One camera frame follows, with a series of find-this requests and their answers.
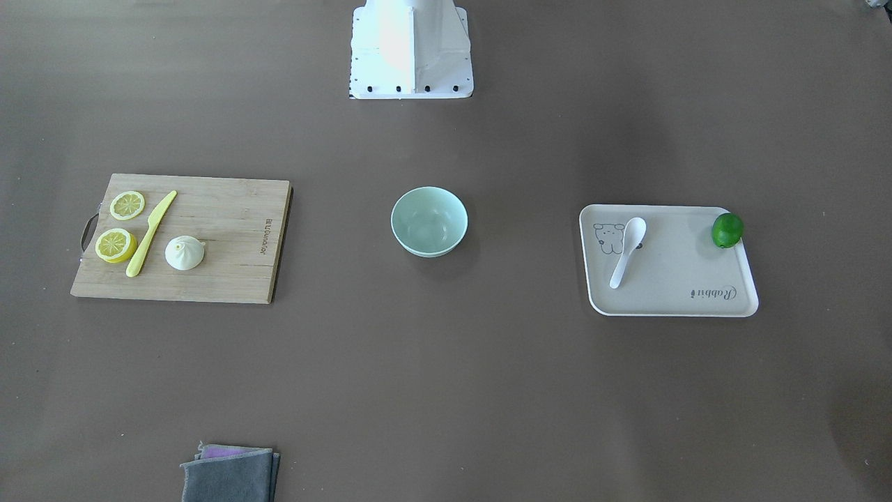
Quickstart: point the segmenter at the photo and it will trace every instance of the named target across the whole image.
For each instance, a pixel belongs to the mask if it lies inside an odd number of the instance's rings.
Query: bear drawing
[[[601,245],[601,251],[605,255],[621,255],[623,253],[623,229],[622,223],[595,223],[595,237]]]

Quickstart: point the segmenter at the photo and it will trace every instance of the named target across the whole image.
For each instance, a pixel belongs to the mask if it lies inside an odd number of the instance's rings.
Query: light green bowl
[[[411,254],[434,258],[449,253],[465,237],[467,211],[449,190],[415,188],[393,206],[391,229]]]

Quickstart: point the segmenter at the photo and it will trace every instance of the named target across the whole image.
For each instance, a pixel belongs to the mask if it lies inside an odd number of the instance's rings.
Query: knife
[[[149,252],[149,246],[152,244],[152,238],[155,237],[155,231],[158,229],[158,225],[161,223],[161,218],[164,216],[164,213],[167,212],[167,208],[170,207],[170,203],[173,202],[173,199],[176,196],[177,191],[171,191],[160,201],[160,203],[158,203],[157,206],[155,206],[154,209],[152,209],[152,213],[149,214],[149,230],[145,233],[143,241],[139,243],[139,247],[136,248],[133,257],[130,258],[130,263],[127,264],[128,277],[136,277],[139,275],[139,271],[143,270],[145,255]]]

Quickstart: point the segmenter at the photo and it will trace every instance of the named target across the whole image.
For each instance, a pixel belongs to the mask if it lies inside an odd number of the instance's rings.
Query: green lime
[[[725,213],[713,223],[713,242],[718,247],[732,247],[743,237],[743,220],[734,213]]]

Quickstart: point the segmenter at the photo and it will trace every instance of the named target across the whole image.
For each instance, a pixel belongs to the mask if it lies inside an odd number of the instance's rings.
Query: wood grain
[[[127,190],[143,194],[145,209],[136,218],[121,222],[109,213],[109,203]],[[142,240],[149,213],[171,190],[178,192],[177,198],[161,220],[139,275],[127,277],[127,262],[108,264],[96,255],[95,240],[111,228],[122,228]],[[268,304],[276,283],[290,198],[291,183],[285,180],[113,174],[71,294]],[[189,271],[178,271],[164,259],[167,243],[181,235],[205,243],[204,260]]]

